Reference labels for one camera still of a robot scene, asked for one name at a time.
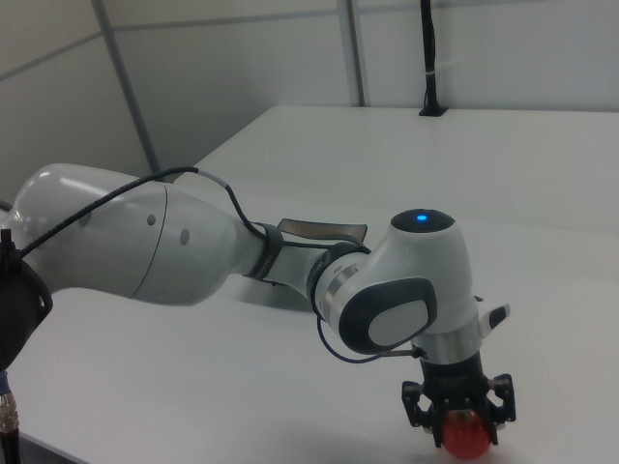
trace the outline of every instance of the white wall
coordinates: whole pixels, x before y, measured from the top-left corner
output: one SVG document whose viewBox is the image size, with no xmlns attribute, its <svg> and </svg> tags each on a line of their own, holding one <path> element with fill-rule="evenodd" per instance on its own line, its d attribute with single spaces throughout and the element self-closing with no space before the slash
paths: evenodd
<svg viewBox="0 0 619 464">
<path fill-rule="evenodd" d="M 358 102 L 340 1 L 105 5 L 163 167 L 201 160 L 273 105 Z"/>
<path fill-rule="evenodd" d="M 24 181 L 52 162 L 148 172 L 99 35 L 90 2 L 0 3 L 3 200 L 12 202 Z"/>
<path fill-rule="evenodd" d="M 418 0 L 359 0 L 372 106 L 420 106 Z M 619 110 L 616 0 L 435 0 L 439 101 L 457 108 Z"/>
</svg>

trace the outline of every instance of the white table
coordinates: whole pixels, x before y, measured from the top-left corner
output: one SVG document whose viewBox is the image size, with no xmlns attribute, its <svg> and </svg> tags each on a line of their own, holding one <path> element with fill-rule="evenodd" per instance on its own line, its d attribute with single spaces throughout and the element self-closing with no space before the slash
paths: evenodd
<svg viewBox="0 0 619 464">
<path fill-rule="evenodd" d="M 277 107 L 200 164 L 231 183 L 250 218 L 365 222 L 370 247 L 399 210 L 455 216 L 476 293 L 513 307 L 482 357 L 488 376 L 514 376 L 518 418 L 480 462 L 617 462 L 619 237 L 601 233 L 619 227 L 617 196 L 605 198 L 618 190 L 607 172 L 617 115 L 415 115 Z M 566 180 L 533 167 L 587 171 Z M 177 183 L 229 208 L 202 179 Z M 453 462 L 399 400 L 403 380 L 422 380 L 417 362 L 339 362 L 307 302 L 239 276 L 195 307 L 62 292 L 10 380 L 22 431 L 93 464 Z"/>
</svg>

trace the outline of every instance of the gray wall seam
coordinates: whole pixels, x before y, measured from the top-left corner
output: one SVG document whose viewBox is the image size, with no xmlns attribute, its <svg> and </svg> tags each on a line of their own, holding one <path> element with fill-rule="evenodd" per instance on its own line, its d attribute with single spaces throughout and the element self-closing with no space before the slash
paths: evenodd
<svg viewBox="0 0 619 464">
<path fill-rule="evenodd" d="M 371 106 L 369 102 L 368 73 L 366 71 L 366 55 L 361 37 L 361 19 L 357 0 L 347 0 L 347 10 L 350 22 L 353 53 L 355 55 L 355 71 L 359 87 L 360 106 Z"/>
<path fill-rule="evenodd" d="M 359 75 L 357 48 L 354 44 L 354 26 L 348 10 L 348 0 L 336 0 L 338 5 L 339 35 L 344 55 L 344 66 L 351 106 L 364 106 L 363 81 Z"/>
<path fill-rule="evenodd" d="M 438 0 L 432 2 L 432 8 L 466 8 L 466 7 L 481 7 L 487 5 L 510 5 L 514 3 L 543 3 L 553 0 Z M 409 3 L 404 5 L 384 5 L 375 7 L 361 7 L 360 15 L 370 15 L 373 13 L 397 13 L 409 12 L 411 10 L 420 10 L 419 2 Z"/>
<path fill-rule="evenodd" d="M 148 129 L 146 128 L 146 122 L 144 121 L 142 112 L 139 109 L 135 92 L 133 91 L 131 81 L 129 80 L 129 75 L 127 74 L 127 69 L 125 68 L 118 44 L 116 43 L 116 38 L 114 37 L 114 33 L 112 32 L 109 24 L 109 18 L 107 17 L 107 11 L 103 5 L 103 0 L 92 0 L 92 6 L 95 11 L 97 21 L 99 22 L 99 26 L 101 27 L 101 32 L 105 40 L 105 45 L 107 45 L 109 57 L 112 61 L 114 70 L 116 71 L 116 75 L 118 76 L 118 81 L 123 91 L 123 95 L 125 96 L 127 107 L 131 113 L 137 136 L 142 145 L 142 150 L 144 151 L 144 156 L 148 161 L 151 171 L 159 172 L 162 169 L 159 160 L 157 159 L 155 146 L 153 145 L 153 141 L 148 133 Z"/>
<path fill-rule="evenodd" d="M 297 19 L 302 17 L 318 17 L 337 15 L 338 10 L 316 10 L 314 12 L 303 13 L 283 13 L 283 14 L 257 14 L 254 16 L 221 17 L 213 19 L 188 19 L 170 22 L 153 22 L 148 24 L 130 24 L 126 26 L 112 26 L 114 32 L 143 31 L 149 29 L 170 29 L 177 27 L 196 27 L 196 26 L 220 26 L 226 24 L 245 24 L 249 22 L 274 21 L 281 19 Z"/>
<path fill-rule="evenodd" d="M 101 32 L 96 32 L 94 34 L 91 34 L 89 36 L 83 37 L 81 39 L 79 39 L 78 41 L 75 42 L 71 42 L 68 43 L 64 46 L 61 46 L 60 48 L 57 48 L 53 51 L 50 51 L 49 53 L 46 53 L 45 55 L 41 55 L 38 58 L 35 58 L 34 60 L 31 60 L 27 63 L 24 63 L 23 65 L 19 65 L 16 68 L 13 68 L 12 70 L 3 72 L 0 74 L 0 82 L 3 80 L 6 80 L 10 77 L 13 77 L 14 75 L 23 73 L 24 71 L 28 71 L 31 68 L 34 68 L 35 66 L 40 65 L 41 63 L 44 63 L 46 61 L 49 61 L 53 58 L 56 58 L 57 56 L 62 55 L 63 53 L 66 53 L 70 50 L 73 50 L 74 48 L 79 47 L 80 45 L 84 45 L 89 43 L 90 41 L 93 41 L 94 39 L 96 39 L 97 37 L 100 37 L 102 35 Z"/>
</svg>

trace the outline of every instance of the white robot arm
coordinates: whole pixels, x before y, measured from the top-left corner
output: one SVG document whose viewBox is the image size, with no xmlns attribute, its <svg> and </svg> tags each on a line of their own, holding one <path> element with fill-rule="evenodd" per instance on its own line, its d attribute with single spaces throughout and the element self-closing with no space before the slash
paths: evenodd
<svg viewBox="0 0 619 464">
<path fill-rule="evenodd" d="M 405 382 L 402 399 L 411 424 L 430 431 L 438 447 L 448 446 L 441 423 L 450 411 L 477 413 L 494 444 L 497 425 L 516 418 L 511 378 L 488 380 L 479 358 L 483 337 L 509 307 L 480 318 L 464 239 L 451 217 L 434 210 L 401 213 L 370 252 L 347 241 L 286 240 L 276 227 L 232 217 L 190 189 L 147 183 L 28 248 L 75 211 L 133 180 L 51 165 L 26 183 L 0 228 L 12 231 L 17 249 L 27 249 L 25 261 L 51 293 L 85 287 L 160 305 L 194 305 L 239 274 L 295 288 L 357 353 L 390 356 L 411 341 L 426 381 Z M 495 384 L 511 395 L 500 407 L 486 398 Z M 422 394 L 432 401 L 427 411 L 417 405 Z"/>
</svg>

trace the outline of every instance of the red ball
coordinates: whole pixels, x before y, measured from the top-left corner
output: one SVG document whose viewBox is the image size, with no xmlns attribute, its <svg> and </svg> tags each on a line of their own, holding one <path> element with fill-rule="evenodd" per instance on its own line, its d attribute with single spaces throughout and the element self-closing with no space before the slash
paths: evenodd
<svg viewBox="0 0 619 464">
<path fill-rule="evenodd" d="M 475 459 L 490 447 L 490 432 L 471 409 L 450 411 L 441 423 L 445 449 L 458 459 Z"/>
</svg>

